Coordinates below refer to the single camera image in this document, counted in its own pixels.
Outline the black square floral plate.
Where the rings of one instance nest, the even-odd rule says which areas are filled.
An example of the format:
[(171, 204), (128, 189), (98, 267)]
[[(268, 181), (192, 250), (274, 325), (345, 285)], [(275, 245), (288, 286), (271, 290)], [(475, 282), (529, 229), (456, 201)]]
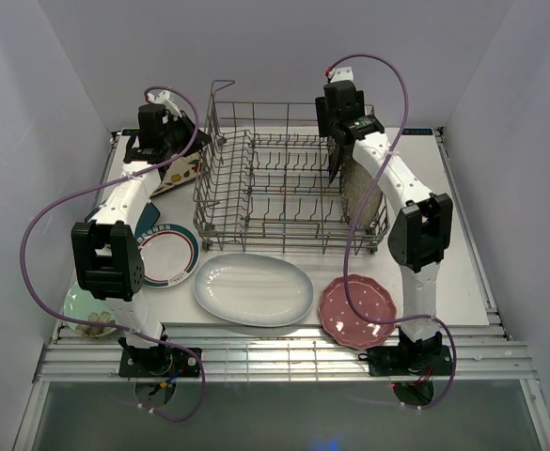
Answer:
[(332, 137), (327, 139), (327, 155), (328, 155), (328, 184), (331, 185), (338, 172), (343, 165), (345, 158), (345, 147), (340, 145)]

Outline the speckled beige blue round plate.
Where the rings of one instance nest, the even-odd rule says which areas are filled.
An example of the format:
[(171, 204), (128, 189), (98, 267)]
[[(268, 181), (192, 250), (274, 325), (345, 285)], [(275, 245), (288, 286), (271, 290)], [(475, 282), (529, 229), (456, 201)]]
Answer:
[(376, 188), (369, 196), (362, 213), (358, 214), (359, 207), (365, 194), (369, 191), (373, 178), (361, 164), (354, 160), (350, 153), (345, 156), (340, 168), (339, 181), (341, 206), (346, 222), (350, 226), (358, 218), (356, 230), (367, 230), (376, 220), (383, 199), (382, 191)]

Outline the grey wire dish rack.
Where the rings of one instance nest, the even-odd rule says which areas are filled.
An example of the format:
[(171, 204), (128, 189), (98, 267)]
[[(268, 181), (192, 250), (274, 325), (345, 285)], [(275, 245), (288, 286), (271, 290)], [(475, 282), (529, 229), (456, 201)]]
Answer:
[(312, 102), (235, 101), (231, 80), (212, 82), (193, 200), (204, 250), (344, 248), (350, 220), (343, 182), (330, 179), (332, 145)]

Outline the pink polka dot plate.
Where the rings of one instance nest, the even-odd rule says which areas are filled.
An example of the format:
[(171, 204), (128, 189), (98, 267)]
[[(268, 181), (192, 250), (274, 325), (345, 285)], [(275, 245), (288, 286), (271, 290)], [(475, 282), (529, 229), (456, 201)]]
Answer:
[(341, 346), (366, 350), (381, 346), (394, 331), (397, 308), (389, 292), (374, 279), (349, 275), (349, 288), (358, 317), (349, 306), (342, 277), (334, 279), (322, 292), (318, 307), (322, 328)]

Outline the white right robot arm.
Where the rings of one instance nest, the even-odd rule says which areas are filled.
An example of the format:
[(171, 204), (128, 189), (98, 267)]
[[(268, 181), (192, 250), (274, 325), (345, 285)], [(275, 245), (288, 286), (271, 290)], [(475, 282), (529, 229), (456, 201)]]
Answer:
[(331, 145), (329, 177), (352, 181), (362, 176), (371, 191), (380, 190), (395, 214), (388, 235), (390, 255), (400, 266), (403, 316), (400, 342), (377, 351), (375, 364), (390, 371), (453, 375), (456, 347), (436, 316), (436, 279), (450, 242), (453, 202), (423, 184), (406, 163), (395, 156), (385, 128), (367, 114), (364, 94), (351, 79), (331, 79), (316, 98), (321, 137)]

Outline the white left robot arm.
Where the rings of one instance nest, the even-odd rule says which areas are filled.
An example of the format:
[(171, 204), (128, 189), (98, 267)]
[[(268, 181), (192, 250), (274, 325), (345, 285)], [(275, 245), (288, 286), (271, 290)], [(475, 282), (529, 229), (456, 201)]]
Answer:
[(138, 123), (126, 144), (123, 181), (88, 221), (73, 226), (71, 242), (79, 287), (127, 329), (119, 344), (130, 360), (159, 376), (172, 367), (173, 353), (142, 292), (145, 268), (134, 231), (170, 165), (210, 138), (172, 101), (147, 101), (138, 109)]

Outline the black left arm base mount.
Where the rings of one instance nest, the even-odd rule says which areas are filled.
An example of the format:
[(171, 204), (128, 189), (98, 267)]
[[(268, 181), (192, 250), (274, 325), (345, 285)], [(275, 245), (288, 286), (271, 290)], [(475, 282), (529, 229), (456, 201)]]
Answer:
[(180, 378), (200, 376), (198, 358), (200, 348), (191, 348), (189, 352), (164, 347), (162, 345), (146, 349), (127, 347), (122, 351), (118, 375), (127, 379), (168, 379), (175, 374)]

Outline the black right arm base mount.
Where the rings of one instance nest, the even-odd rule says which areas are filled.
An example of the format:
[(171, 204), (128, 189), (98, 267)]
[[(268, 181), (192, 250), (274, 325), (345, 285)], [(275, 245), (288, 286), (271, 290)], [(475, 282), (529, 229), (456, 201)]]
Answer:
[(434, 354), (410, 360), (399, 347), (370, 348), (358, 354), (358, 360), (367, 363), (371, 376), (449, 376), (453, 359), (448, 347)]

